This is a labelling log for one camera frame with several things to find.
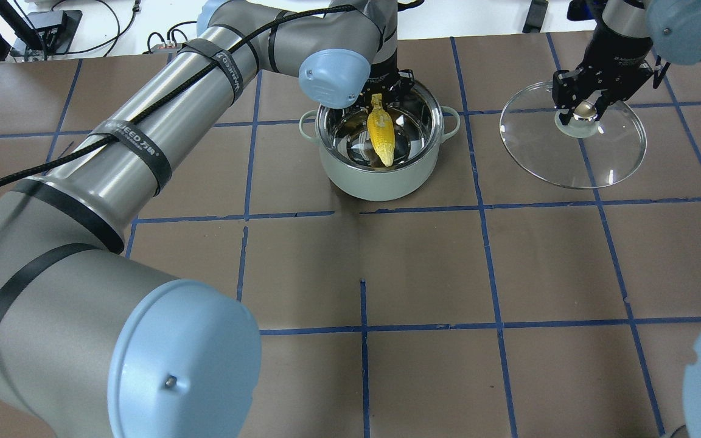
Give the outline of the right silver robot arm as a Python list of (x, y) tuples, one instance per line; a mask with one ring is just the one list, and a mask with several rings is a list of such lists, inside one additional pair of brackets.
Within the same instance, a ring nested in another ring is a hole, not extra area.
[(701, 62), (701, 1), (572, 1), (567, 17), (596, 27), (581, 63), (553, 74), (559, 127), (598, 121), (670, 64)]

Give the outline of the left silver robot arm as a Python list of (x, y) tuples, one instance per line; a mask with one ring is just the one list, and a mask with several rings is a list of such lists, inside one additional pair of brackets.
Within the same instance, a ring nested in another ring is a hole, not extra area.
[(236, 297), (125, 255), (126, 229), (262, 71), (327, 109), (397, 52), (395, 1), (209, 1), (172, 61), (68, 155), (0, 178), (0, 402), (55, 437), (237, 437), (259, 380)]

